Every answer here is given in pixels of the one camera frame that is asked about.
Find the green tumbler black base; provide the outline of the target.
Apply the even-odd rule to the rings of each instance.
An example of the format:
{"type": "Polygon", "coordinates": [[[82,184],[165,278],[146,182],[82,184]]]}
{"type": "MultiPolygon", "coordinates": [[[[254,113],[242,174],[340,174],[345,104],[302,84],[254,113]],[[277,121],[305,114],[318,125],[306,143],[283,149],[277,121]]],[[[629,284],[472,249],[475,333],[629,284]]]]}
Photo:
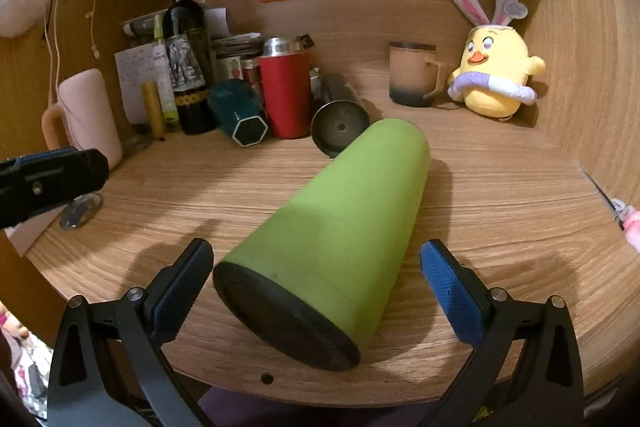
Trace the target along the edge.
{"type": "Polygon", "coordinates": [[[353,369],[404,262],[430,165],[414,124],[371,124],[216,264],[220,299],[288,357],[353,369]]]}

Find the teal hexagonal cup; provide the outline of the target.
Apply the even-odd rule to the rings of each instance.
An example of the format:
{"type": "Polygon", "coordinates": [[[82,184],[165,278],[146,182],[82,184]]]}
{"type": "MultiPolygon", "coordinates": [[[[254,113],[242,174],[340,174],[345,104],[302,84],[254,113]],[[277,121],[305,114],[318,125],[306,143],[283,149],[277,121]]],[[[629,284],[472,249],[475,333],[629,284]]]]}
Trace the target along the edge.
{"type": "Polygon", "coordinates": [[[229,79],[215,84],[208,105],[220,122],[220,127],[240,147],[262,142],[268,131],[255,93],[242,79],[229,79]]]}

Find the yellow tube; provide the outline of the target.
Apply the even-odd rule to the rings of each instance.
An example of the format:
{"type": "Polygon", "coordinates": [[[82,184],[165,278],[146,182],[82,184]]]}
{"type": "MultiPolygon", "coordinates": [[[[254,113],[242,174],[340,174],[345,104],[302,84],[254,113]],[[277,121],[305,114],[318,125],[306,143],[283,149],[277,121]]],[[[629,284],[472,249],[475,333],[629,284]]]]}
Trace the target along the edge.
{"type": "Polygon", "coordinates": [[[142,84],[141,89],[145,110],[148,114],[149,125],[154,138],[158,141],[163,141],[163,139],[165,139],[166,127],[157,84],[155,81],[148,81],[142,84]]]}

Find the white paper note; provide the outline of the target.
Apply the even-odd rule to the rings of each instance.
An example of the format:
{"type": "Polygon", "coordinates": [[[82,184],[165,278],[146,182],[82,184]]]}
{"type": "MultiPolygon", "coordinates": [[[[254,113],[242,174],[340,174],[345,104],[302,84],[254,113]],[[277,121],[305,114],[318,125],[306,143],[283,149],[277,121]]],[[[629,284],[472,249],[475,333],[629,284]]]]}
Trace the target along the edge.
{"type": "Polygon", "coordinates": [[[133,126],[149,121],[143,102],[142,84],[155,79],[153,48],[154,43],[151,42],[114,55],[122,106],[127,120],[133,126]]]}

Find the small pink object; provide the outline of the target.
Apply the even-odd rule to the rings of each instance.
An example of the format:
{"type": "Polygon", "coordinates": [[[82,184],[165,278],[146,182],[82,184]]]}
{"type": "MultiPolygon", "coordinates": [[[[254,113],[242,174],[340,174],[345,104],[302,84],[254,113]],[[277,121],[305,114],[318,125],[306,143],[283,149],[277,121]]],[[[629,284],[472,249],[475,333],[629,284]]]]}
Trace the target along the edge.
{"type": "Polygon", "coordinates": [[[627,243],[640,253],[640,211],[617,198],[612,199],[612,205],[627,243]]]}

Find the dark wine bottle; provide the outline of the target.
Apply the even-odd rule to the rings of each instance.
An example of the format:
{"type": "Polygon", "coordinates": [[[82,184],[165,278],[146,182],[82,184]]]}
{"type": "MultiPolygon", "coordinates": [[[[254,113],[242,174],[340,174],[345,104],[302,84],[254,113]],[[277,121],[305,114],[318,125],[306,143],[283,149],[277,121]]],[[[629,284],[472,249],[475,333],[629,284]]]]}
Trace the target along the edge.
{"type": "Polygon", "coordinates": [[[208,104],[213,65],[201,5],[194,0],[172,0],[163,16],[163,35],[182,131],[196,135],[216,129],[219,120],[208,104]]]}

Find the red thermos steel cap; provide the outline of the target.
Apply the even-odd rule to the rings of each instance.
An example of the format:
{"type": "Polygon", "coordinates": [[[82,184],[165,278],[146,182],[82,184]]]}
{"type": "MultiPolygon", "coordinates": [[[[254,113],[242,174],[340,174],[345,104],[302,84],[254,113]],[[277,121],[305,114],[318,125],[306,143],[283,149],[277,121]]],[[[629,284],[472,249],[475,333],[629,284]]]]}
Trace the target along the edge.
{"type": "Polygon", "coordinates": [[[310,58],[300,37],[274,37],[259,57],[267,117],[280,139],[309,134],[311,121],[310,58]]]}

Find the yellow chick plush toy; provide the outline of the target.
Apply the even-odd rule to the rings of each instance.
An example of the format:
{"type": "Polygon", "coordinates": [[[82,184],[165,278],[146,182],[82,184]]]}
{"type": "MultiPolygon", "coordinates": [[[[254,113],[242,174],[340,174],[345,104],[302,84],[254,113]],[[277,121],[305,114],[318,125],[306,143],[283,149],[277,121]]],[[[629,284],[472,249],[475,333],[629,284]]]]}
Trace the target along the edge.
{"type": "Polygon", "coordinates": [[[452,0],[473,24],[466,37],[460,65],[447,80],[447,95],[473,113],[498,120],[510,119],[523,106],[538,100],[528,80],[540,76],[546,63],[528,52],[511,26],[528,7],[520,0],[496,0],[488,16],[478,0],[452,0]]]}

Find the brown ceramic mug with lid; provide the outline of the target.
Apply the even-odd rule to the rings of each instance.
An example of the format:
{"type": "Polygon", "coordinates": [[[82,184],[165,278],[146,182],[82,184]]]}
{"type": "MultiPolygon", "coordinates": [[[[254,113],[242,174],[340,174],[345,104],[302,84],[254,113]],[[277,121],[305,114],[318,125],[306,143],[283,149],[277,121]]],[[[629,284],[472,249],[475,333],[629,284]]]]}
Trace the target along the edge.
{"type": "Polygon", "coordinates": [[[403,106],[430,106],[445,90],[444,65],[437,57],[437,46],[391,41],[388,50],[390,99],[403,106]]]}

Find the black metal tumbler lying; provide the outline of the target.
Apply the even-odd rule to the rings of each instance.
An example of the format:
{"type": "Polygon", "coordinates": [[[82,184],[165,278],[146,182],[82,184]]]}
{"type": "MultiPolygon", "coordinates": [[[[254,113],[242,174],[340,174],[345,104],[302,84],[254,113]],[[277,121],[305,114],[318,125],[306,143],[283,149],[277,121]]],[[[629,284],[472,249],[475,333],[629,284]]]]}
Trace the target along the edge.
{"type": "Polygon", "coordinates": [[[370,116],[341,74],[319,74],[311,80],[311,89],[311,139],[322,153],[334,158],[368,129],[370,116]]]}

